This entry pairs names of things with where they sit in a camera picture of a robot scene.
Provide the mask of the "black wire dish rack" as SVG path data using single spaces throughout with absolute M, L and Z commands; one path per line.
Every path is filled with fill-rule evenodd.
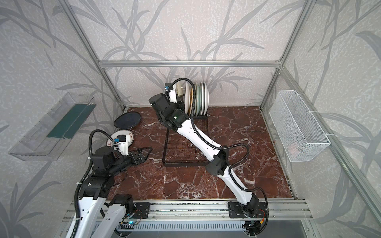
M 188 139 L 172 128 L 167 129 L 162 163 L 166 167 L 205 166 L 208 160 Z

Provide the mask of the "white plate orange sunburst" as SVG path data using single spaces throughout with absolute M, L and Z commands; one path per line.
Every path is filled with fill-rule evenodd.
M 118 135 L 129 135 L 131 137 L 131 142 L 129 143 L 129 147 L 131 146 L 131 144 L 133 143 L 134 141 L 134 134 L 132 133 L 132 131 L 129 131 L 129 130 L 119 130 L 115 133 L 113 133 L 111 135 L 111 138 L 113 139 L 114 141 L 114 138 L 116 138 Z M 106 141 L 106 146 L 112 146 L 114 145 L 113 141 L 111 141 L 110 139 L 107 139 Z
M 204 99 L 205 99 L 205 91 L 204 91 L 204 83 L 200 83 L 201 88 L 201 102 L 200 102 L 200 116 L 204 115 Z

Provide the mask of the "white plate green clover emblem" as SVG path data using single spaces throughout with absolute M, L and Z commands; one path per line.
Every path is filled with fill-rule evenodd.
M 186 91 L 185 91 L 185 113 L 189 114 L 189 106 L 190 106 L 190 92 L 191 87 L 189 83 L 186 82 Z

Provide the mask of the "orange woven round plate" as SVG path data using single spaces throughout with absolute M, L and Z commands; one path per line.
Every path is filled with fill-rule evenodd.
M 193 89 L 190 90 L 189 116 L 191 116 L 193 106 Z

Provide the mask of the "black round plate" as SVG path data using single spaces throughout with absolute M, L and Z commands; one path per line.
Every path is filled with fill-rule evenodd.
M 142 120 L 142 116 L 138 112 L 127 112 L 119 116 L 114 121 L 114 127 L 122 130 L 128 130 L 137 126 Z

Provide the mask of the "mint green flower plate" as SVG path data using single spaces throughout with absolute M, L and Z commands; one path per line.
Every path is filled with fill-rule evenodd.
M 200 112 L 200 100 L 201 100 L 201 98 L 202 98 L 202 95 L 201 95 L 201 86 L 200 86 L 200 83 L 198 82 L 196 84 L 196 105 L 195 105 L 196 112 L 195 112 L 195 116 L 199 115 L 199 112 Z

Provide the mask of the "white plate green text rim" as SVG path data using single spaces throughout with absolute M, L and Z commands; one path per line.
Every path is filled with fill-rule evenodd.
M 207 114 L 208 105 L 209 105 L 209 91 L 207 88 L 206 83 L 204 83 L 204 92 L 205 92 L 205 99 L 204 99 L 204 116 Z

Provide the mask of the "yellow woven round plate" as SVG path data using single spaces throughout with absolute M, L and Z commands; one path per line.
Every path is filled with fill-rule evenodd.
M 185 101 L 184 100 L 184 94 L 185 93 L 184 93 L 184 89 L 182 87 L 182 83 L 178 82 L 176 84 L 176 86 L 177 86 L 177 100 L 181 101 L 183 103 Z

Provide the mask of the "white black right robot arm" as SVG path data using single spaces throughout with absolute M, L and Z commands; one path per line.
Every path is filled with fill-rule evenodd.
M 247 188 L 233 171 L 233 168 L 247 159 L 250 153 L 250 148 L 244 143 L 221 146 L 206 136 L 194 124 L 196 98 L 192 99 L 191 113 L 190 115 L 187 115 L 183 110 L 183 106 L 177 101 L 176 94 L 172 93 L 175 84 L 179 81 L 187 82 L 190 84 L 193 91 L 196 91 L 194 83 L 190 79 L 182 77 L 176 79 L 167 86 L 168 94 L 160 93 L 152 96 L 149 99 L 149 103 L 155 110 L 159 122 L 169 130 L 174 130 L 195 145 L 209 161 L 205 167 L 206 170 L 210 174 L 217 176 L 224 181 L 233 192 L 241 213 L 248 218 L 255 217 L 260 204 L 260 200 L 256 196 L 255 191 L 260 190 L 263 195 L 265 195 L 265 192 L 260 187 L 252 189 Z M 239 146 L 246 148 L 246 154 L 242 160 L 230 165 L 228 163 L 229 149 Z

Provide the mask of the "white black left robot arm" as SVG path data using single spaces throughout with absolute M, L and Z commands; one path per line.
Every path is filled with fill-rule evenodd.
M 123 152 L 120 144 L 115 143 L 93 151 L 93 136 L 97 132 L 111 139 L 109 134 L 99 129 L 89 135 L 90 163 L 74 193 L 75 216 L 66 235 L 68 238 L 110 238 L 112 235 L 126 238 L 130 233 L 119 232 L 119 225 L 137 211 L 130 194 L 115 195 L 108 204 L 107 212 L 102 209 L 115 185 L 115 177 L 130 167 L 146 162 L 153 148 L 143 147 Z

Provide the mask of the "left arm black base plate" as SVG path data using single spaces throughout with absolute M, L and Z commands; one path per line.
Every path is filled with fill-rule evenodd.
M 149 202 L 136 202 L 135 212 L 132 219 L 147 219 L 150 211 L 151 203 Z

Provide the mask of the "clear plastic wall bin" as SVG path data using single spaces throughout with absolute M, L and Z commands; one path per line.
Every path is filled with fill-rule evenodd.
M 67 93 L 10 151 L 22 161 L 56 161 L 95 109 L 94 97 Z

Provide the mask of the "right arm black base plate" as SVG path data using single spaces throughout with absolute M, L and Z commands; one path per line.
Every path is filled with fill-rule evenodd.
M 268 211 L 267 204 L 265 202 L 259 202 L 257 208 L 253 214 L 245 212 L 242 205 L 238 202 L 229 201 L 228 204 L 229 218 L 266 218 L 266 212 Z

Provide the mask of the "aluminium frame rail base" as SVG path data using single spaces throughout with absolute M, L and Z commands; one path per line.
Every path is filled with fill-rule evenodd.
M 228 221 L 230 199 L 169 199 L 136 200 L 151 203 L 148 221 Z M 312 220 L 313 216 L 304 200 L 269 199 L 269 220 Z

